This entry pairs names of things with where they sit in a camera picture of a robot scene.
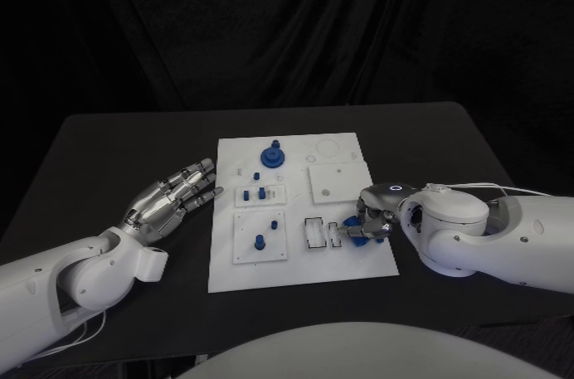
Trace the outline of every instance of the cable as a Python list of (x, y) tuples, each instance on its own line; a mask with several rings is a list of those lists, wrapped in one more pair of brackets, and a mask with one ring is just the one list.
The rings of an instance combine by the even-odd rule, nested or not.
[(535, 195), (542, 195), (545, 197), (551, 197), (551, 195), (545, 194), (543, 192), (525, 190), (523, 188), (516, 188), (516, 187), (499, 186), (493, 182), (468, 182), (467, 184), (442, 184), (442, 185), (450, 188), (499, 188), (506, 196), (507, 194), (504, 190), (512, 190), (517, 192), (528, 192)]
[(101, 326), (99, 329), (95, 331), (93, 335), (89, 336), (89, 338), (85, 338), (83, 340), (80, 340), (83, 338), (83, 335), (86, 334), (86, 330), (88, 330), (88, 326), (86, 323), (83, 323), (83, 333), (80, 334), (80, 336), (73, 340), (72, 343), (66, 344), (65, 346), (59, 346), (55, 348), (50, 348), (49, 350), (46, 350), (44, 352), (36, 354), (34, 356), (31, 356), (24, 362), (29, 362), (31, 360), (36, 360), (42, 357), (47, 357), (52, 356), (56, 352), (63, 352), (63, 350), (66, 350), (68, 348), (78, 346), (79, 344), (85, 343), (88, 340), (93, 339), (95, 335), (101, 332), (101, 330), (104, 329), (104, 325), (105, 325), (105, 310), (102, 311), (102, 316), (101, 316)]

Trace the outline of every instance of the black backdrop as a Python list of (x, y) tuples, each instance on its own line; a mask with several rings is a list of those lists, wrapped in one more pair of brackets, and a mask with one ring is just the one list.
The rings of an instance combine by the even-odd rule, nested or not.
[(572, 1), (10, 0), (1, 227), (89, 112), (454, 100), (515, 182), (569, 193)]

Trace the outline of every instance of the robotic arm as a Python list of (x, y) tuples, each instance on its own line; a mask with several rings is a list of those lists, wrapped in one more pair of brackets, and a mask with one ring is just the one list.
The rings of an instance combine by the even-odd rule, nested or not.
[(421, 261), (440, 274), (481, 271), (510, 284), (574, 294), (574, 198), (504, 196), (483, 202), (444, 185), (417, 190), (383, 183), (360, 191), (356, 214), (360, 224), (339, 232), (382, 239), (401, 226)]
[[(0, 266), (0, 374), (119, 302), (134, 278), (161, 279), (167, 254), (153, 246), (184, 214), (220, 194), (210, 159), (141, 192), (122, 222), (92, 236)], [(75, 306), (59, 305), (56, 284)]]

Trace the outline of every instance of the blue object in gripper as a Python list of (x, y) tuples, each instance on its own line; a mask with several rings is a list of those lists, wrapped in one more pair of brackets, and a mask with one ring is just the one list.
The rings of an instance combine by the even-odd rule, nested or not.
[(265, 247), (265, 240), (262, 239), (262, 236), (255, 237), (255, 249), (262, 250)]
[(261, 152), (261, 163), (267, 168), (278, 168), (284, 164), (284, 152), (280, 149), (281, 144), (272, 140), (271, 147)]
[[(350, 216), (344, 221), (343, 221), (343, 226), (359, 226), (360, 225), (360, 220), (357, 216)], [(360, 238), (350, 238), (353, 240), (355, 246), (363, 246), (369, 239), (365, 237)]]

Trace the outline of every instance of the black table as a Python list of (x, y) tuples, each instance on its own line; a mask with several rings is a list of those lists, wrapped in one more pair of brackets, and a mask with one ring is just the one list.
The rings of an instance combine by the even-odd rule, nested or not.
[[(5, 231), (0, 264), (98, 235), (155, 179), (216, 158), (219, 138), (339, 132), (357, 134), (373, 182), (510, 182), (454, 103), (79, 115), (62, 126)], [(391, 238), (396, 277), (209, 294), (212, 214), (212, 205), (197, 210), (157, 245), (170, 253), (164, 277), (135, 283), (98, 337), (37, 360), (37, 367), (219, 352), (318, 323), (447, 328), (574, 313), (568, 294), (481, 273), (463, 279), (434, 273), (399, 231)]]

